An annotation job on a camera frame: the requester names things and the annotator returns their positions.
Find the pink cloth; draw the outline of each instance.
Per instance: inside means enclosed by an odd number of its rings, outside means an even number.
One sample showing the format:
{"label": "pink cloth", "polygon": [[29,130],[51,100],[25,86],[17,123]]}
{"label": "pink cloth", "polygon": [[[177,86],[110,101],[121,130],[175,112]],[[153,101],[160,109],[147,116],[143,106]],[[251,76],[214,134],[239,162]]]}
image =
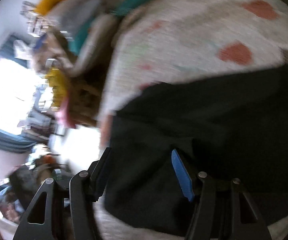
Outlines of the pink cloth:
{"label": "pink cloth", "polygon": [[55,113],[55,117],[59,124],[63,125],[65,128],[76,129],[76,123],[71,118],[69,112],[69,97],[63,99],[60,110]]}

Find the curtain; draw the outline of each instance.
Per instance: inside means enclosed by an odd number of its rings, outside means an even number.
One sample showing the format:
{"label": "curtain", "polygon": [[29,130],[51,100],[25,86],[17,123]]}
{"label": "curtain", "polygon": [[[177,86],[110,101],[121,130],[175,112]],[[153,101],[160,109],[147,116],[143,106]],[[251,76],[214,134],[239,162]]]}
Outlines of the curtain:
{"label": "curtain", "polygon": [[20,58],[16,58],[14,56],[13,43],[16,40],[20,40],[20,39],[18,37],[14,36],[14,35],[10,35],[9,36],[9,38],[6,41],[6,43],[4,43],[3,46],[0,49],[0,57],[13,60],[16,63],[18,63],[19,65],[27,68],[27,61],[26,60],[23,60],[23,59],[20,59]]}
{"label": "curtain", "polygon": [[0,150],[13,153],[26,153],[36,145],[36,141],[0,130]]}

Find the bed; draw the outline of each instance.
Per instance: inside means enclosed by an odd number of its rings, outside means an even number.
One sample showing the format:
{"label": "bed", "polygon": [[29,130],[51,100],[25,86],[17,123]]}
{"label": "bed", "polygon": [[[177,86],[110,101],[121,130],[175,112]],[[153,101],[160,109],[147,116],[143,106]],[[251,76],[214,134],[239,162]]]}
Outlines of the bed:
{"label": "bed", "polygon": [[[99,113],[102,147],[109,138],[110,116],[154,83],[288,63],[288,6],[281,0],[153,0],[138,18],[114,50]],[[105,239],[182,239],[131,228],[101,202],[96,215]],[[273,239],[283,239],[288,217],[269,229]]]}

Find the metal screw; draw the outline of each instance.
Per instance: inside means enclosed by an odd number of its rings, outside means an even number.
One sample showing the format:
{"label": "metal screw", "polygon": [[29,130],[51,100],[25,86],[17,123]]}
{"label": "metal screw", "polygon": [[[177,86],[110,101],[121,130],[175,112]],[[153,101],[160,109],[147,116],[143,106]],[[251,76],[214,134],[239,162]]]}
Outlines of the metal screw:
{"label": "metal screw", "polygon": [[46,184],[52,184],[52,183],[54,182],[54,179],[52,179],[52,178],[47,178],[47,179],[45,180],[45,182],[46,182]]}
{"label": "metal screw", "polygon": [[234,179],[233,179],[233,182],[238,185],[238,184],[240,184],[240,179],[234,178]]}
{"label": "metal screw", "polygon": [[201,172],[198,173],[198,176],[199,176],[200,178],[206,178],[206,177],[207,177],[207,173],[204,172],[204,171],[201,171]]}
{"label": "metal screw", "polygon": [[87,171],[81,171],[79,175],[80,175],[80,177],[84,178],[88,175],[88,172]]}

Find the black cloth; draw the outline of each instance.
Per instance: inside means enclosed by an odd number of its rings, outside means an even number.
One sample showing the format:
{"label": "black cloth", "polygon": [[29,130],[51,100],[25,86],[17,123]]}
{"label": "black cloth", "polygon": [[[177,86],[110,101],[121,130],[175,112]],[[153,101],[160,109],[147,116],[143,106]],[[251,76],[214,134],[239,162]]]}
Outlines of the black cloth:
{"label": "black cloth", "polygon": [[105,208],[134,227],[184,236],[193,206],[174,147],[216,179],[239,178],[266,223],[288,215],[288,65],[145,89],[113,118]]}

